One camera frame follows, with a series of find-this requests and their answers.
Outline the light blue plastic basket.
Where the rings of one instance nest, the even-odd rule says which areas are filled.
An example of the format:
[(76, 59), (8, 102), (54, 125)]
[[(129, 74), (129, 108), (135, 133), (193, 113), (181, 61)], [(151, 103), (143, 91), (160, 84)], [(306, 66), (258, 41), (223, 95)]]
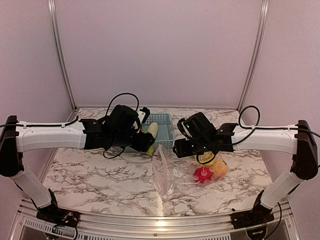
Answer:
[(150, 114), (146, 122), (142, 124), (142, 130), (147, 131), (152, 123), (158, 124), (158, 132), (153, 144), (154, 149), (156, 150), (158, 145), (162, 145), (167, 150), (172, 149), (176, 136), (171, 115), (169, 113)]

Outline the clear zip top bag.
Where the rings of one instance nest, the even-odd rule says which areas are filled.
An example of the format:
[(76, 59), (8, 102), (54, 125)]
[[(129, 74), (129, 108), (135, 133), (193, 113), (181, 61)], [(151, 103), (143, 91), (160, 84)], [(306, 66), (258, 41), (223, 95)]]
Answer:
[[(159, 145), (154, 154), (151, 155), (151, 169), (154, 176), (154, 186), (158, 194), (163, 199), (163, 195), (167, 195), (168, 200), (174, 192), (187, 191), (189, 189), (211, 184), (220, 179), (212, 179), (205, 183), (196, 183), (193, 179), (196, 169), (205, 167), (199, 162), (199, 156), (187, 157), (182, 161), (175, 161), (170, 152)], [(223, 161), (215, 155), (217, 161)]]

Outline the green fake pear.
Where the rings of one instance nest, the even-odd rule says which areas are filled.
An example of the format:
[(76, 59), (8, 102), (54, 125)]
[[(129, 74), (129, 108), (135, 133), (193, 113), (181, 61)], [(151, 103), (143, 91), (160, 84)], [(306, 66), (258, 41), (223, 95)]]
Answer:
[(155, 147), (154, 147), (154, 145), (151, 145), (151, 146), (149, 147), (149, 149), (147, 150), (146, 153), (147, 153), (148, 155), (153, 155), (154, 152), (155, 152)]

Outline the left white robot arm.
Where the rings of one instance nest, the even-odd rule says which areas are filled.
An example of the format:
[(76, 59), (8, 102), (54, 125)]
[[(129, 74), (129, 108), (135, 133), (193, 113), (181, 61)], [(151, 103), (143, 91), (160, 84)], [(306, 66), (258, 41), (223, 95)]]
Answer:
[(119, 104), (100, 119), (76, 118), (61, 123), (29, 123), (11, 115), (1, 125), (0, 174), (24, 191), (51, 222), (58, 223), (63, 211), (54, 193), (23, 165), (23, 153), (56, 148), (107, 151), (112, 147), (147, 152), (155, 142), (151, 133), (142, 130), (149, 115), (146, 107), (134, 110)]

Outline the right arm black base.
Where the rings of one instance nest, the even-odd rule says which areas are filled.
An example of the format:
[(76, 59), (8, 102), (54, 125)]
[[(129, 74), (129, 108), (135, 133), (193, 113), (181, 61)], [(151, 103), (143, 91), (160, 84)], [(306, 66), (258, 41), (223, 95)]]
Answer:
[(266, 224), (267, 222), (271, 222), (275, 219), (272, 209), (266, 208), (261, 204), (263, 193), (264, 191), (261, 191), (257, 195), (252, 209), (234, 212), (230, 215), (231, 224), (233, 225), (234, 229)]

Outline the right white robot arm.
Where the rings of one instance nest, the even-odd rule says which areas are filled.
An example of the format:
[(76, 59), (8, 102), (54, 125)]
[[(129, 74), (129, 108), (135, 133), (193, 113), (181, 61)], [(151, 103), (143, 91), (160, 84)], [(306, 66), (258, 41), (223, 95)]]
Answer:
[(306, 120), (283, 126), (243, 125), (240, 122), (223, 123), (215, 127), (202, 113), (180, 119), (177, 128), (183, 138), (174, 142), (173, 152), (178, 158), (206, 152), (258, 151), (263, 155), (284, 157), (288, 163), (282, 167), (271, 185), (256, 199), (247, 219), (258, 224), (277, 203), (294, 191), (302, 182), (318, 174), (318, 148), (315, 137)]

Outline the yellow fake banana bunch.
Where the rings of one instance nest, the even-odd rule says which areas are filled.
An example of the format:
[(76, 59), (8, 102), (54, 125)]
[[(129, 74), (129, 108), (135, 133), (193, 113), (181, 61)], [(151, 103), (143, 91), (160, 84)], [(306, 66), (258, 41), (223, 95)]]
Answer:
[(198, 160), (201, 164), (208, 168), (213, 166), (217, 161), (216, 156), (211, 151), (205, 152), (203, 155), (200, 155), (198, 157)]

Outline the orange fake peach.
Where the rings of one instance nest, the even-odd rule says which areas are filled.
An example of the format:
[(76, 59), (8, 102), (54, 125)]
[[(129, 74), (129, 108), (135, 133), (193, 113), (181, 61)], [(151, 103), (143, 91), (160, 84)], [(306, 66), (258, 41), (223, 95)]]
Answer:
[(228, 166), (224, 161), (217, 161), (212, 166), (213, 178), (219, 180), (223, 178), (228, 172)]

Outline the front aluminium table rail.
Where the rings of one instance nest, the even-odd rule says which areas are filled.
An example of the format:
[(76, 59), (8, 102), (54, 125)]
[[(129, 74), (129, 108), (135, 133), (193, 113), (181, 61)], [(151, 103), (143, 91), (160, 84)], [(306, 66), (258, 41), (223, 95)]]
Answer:
[(18, 208), (11, 240), (248, 240), (265, 230), (268, 240), (299, 240), (287, 201), (273, 209), (274, 220), (235, 228), (231, 212), (195, 216), (130, 216), (80, 211), (76, 228), (38, 219), (30, 200)]

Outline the left aluminium frame post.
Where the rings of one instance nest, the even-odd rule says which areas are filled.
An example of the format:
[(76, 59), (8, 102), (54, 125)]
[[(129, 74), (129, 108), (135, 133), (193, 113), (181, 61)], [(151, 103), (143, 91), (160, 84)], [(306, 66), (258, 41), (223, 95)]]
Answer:
[(64, 58), (63, 46), (62, 46), (62, 41), (61, 41), (61, 36), (59, 31), (56, 1), (48, 0), (47, 5), (49, 10), (52, 34), (53, 34), (53, 41), (55, 45), (55, 50), (56, 50), (59, 69), (62, 76), (63, 85), (66, 91), (66, 96), (67, 96), (70, 108), (73, 111), (75, 111), (77, 109), (77, 106), (76, 106), (75, 98), (72, 92), (72, 87), (71, 87), (70, 79), (68, 76), (66, 61)]

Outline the aluminium frame post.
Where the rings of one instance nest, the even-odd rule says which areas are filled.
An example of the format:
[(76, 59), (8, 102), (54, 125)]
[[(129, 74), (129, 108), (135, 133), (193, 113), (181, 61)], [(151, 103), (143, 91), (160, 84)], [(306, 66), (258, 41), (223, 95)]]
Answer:
[(70, 79), (68, 76), (66, 61), (64, 58), (63, 46), (62, 46), (62, 41), (61, 41), (61, 36), (59, 31), (56, 1), (48, 0), (47, 5), (49, 10), (52, 34), (53, 34), (53, 41), (55, 45), (55, 50), (56, 50), (59, 69), (62, 76), (63, 85), (66, 91), (66, 96), (67, 96), (70, 108), (73, 111), (75, 111), (77, 109), (77, 106), (76, 106), (75, 98), (72, 92), (72, 87), (71, 87)]
[(237, 111), (240, 112), (244, 107), (246, 100), (249, 95), (250, 87), (253, 82), (257, 62), (259, 59), (259, 55), (262, 49), (263, 41), (264, 41), (264, 35), (266, 31), (266, 25), (267, 25), (267, 19), (268, 19), (268, 12), (269, 12), (269, 0), (262, 0), (261, 1), (261, 8), (260, 8), (260, 14), (259, 14), (259, 20), (258, 20), (258, 27), (257, 27), (257, 33), (256, 38), (253, 46), (253, 52), (251, 55), (248, 71), (246, 74), (245, 82), (241, 91), (240, 99), (237, 105)]

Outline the right aluminium frame post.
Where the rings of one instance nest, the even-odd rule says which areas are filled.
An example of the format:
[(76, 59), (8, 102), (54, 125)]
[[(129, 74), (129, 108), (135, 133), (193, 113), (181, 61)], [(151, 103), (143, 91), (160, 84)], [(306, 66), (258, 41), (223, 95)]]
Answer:
[(262, 0), (261, 1), (261, 8), (260, 8), (260, 14), (259, 14), (259, 20), (258, 20), (258, 27), (257, 27), (257, 33), (256, 38), (253, 46), (253, 52), (251, 55), (248, 71), (246, 74), (245, 82), (241, 91), (240, 99), (237, 105), (237, 111), (240, 112), (244, 107), (246, 100), (249, 95), (250, 87), (253, 82), (257, 62), (259, 59), (259, 55), (262, 49), (263, 41), (264, 41), (264, 35), (266, 31), (266, 25), (267, 25), (267, 19), (268, 19), (268, 12), (269, 12), (269, 0)]

